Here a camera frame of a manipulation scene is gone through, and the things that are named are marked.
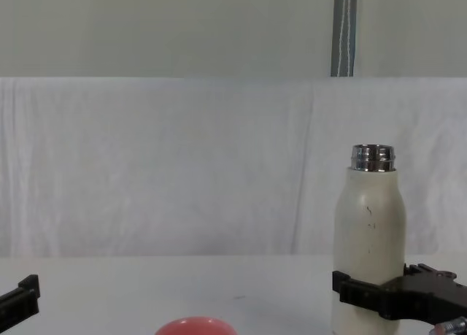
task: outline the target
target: water bottle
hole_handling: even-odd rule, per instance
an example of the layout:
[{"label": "water bottle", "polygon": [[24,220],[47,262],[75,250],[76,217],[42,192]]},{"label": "water bottle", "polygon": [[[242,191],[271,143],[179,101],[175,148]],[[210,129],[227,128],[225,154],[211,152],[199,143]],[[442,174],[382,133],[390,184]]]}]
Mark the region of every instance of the water bottle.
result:
[{"label": "water bottle", "polygon": [[[334,270],[382,284],[404,272],[406,214],[394,168],[394,149],[352,149],[334,220]],[[333,335],[393,335],[398,321],[339,301],[333,292]]]}]

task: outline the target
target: metal part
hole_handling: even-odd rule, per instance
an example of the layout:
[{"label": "metal part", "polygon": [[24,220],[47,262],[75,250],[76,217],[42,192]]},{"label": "metal part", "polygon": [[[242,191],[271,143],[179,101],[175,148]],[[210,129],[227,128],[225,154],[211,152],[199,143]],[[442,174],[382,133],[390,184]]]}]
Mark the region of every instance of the metal part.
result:
[{"label": "metal part", "polygon": [[394,148],[389,145],[354,145],[350,168],[365,172],[391,172],[395,171],[394,159]]},{"label": "metal part", "polygon": [[429,335],[461,335],[467,332],[467,318],[459,317],[449,322],[436,324]]}]

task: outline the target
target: metal bottle neck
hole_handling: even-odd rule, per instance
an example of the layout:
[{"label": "metal bottle neck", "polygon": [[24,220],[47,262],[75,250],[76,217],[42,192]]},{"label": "metal bottle neck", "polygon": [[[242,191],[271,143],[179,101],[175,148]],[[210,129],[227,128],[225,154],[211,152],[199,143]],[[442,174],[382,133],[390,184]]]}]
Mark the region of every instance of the metal bottle neck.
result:
[{"label": "metal bottle neck", "polygon": [[354,145],[350,168],[363,172],[391,172],[395,171],[394,159],[394,148],[389,145]]}]

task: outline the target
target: red ball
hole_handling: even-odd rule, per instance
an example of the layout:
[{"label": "red ball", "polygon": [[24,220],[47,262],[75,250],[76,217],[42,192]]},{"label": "red ball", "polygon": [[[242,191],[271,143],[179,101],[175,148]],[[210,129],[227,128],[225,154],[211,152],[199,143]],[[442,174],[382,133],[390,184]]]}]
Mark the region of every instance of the red ball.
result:
[{"label": "red ball", "polygon": [[236,335],[226,322],[210,317],[188,317],[174,320],[155,335]]}]

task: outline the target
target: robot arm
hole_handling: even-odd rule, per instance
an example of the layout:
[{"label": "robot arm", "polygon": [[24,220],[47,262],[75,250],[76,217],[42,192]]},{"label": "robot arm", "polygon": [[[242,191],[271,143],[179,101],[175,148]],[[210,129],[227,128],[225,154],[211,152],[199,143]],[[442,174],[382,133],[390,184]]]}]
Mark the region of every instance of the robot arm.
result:
[{"label": "robot arm", "polygon": [[39,278],[30,275],[18,287],[0,296],[0,333],[39,313]]},{"label": "robot arm", "polygon": [[370,309],[388,320],[414,319],[436,325],[432,334],[467,334],[467,287],[456,274],[424,264],[404,267],[404,275],[382,285],[333,272],[333,290],[340,301]]}]

